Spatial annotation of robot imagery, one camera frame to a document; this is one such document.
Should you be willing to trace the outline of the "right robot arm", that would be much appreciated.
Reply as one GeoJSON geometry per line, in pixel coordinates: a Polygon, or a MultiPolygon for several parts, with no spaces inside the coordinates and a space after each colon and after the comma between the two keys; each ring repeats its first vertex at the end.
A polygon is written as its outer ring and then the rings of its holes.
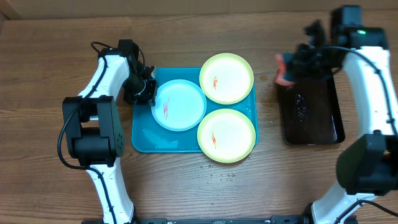
{"type": "Polygon", "coordinates": [[[356,223],[354,212],[397,189],[397,97],[389,44],[379,27],[365,27],[361,8],[331,12],[330,33],[319,21],[305,28],[310,41],[276,57],[275,83],[329,78],[344,70],[358,114],[358,139],[340,154],[336,182],[302,215],[273,216],[272,223],[356,223]]]}

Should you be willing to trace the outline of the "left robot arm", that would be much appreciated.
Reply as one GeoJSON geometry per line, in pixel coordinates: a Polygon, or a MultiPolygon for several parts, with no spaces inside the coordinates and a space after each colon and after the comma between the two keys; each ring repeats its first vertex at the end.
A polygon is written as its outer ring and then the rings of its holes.
{"type": "Polygon", "coordinates": [[[57,142],[64,166],[91,177],[103,209],[102,223],[139,223],[121,171],[124,131],[116,100],[154,106],[158,84],[154,66],[131,39],[97,49],[98,67],[78,96],[62,103],[64,124],[57,142]]]}

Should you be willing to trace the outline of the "red and black sponge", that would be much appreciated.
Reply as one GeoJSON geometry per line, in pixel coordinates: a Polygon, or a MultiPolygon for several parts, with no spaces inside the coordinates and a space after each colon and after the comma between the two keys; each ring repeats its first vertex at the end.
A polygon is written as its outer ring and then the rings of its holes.
{"type": "Polygon", "coordinates": [[[294,82],[292,81],[288,81],[285,77],[286,72],[287,72],[287,68],[286,68],[286,64],[284,62],[283,56],[282,54],[277,54],[275,56],[275,60],[278,64],[278,71],[276,73],[276,76],[274,78],[274,83],[277,85],[281,85],[281,86],[287,86],[287,87],[292,87],[294,86],[294,82]]]}

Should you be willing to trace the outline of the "light blue plate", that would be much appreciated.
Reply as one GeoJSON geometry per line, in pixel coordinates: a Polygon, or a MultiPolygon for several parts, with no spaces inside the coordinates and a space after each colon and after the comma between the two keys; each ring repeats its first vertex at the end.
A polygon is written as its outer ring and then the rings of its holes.
{"type": "Polygon", "coordinates": [[[202,89],[188,80],[171,80],[157,90],[154,119],[170,131],[186,131],[205,116],[206,96],[202,89]]]}

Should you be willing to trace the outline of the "yellow-green plate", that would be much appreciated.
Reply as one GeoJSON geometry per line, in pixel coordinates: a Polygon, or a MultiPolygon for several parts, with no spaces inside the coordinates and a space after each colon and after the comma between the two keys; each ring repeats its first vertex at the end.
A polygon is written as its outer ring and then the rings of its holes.
{"type": "Polygon", "coordinates": [[[254,85],[250,64],[241,56],[221,53],[210,57],[201,67],[200,87],[215,103],[232,105],[245,99],[254,85]]]}
{"type": "Polygon", "coordinates": [[[241,112],[219,109],[202,119],[197,140],[206,156],[229,164],[249,155],[256,143],[256,130],[251,120],[241,112]]]}

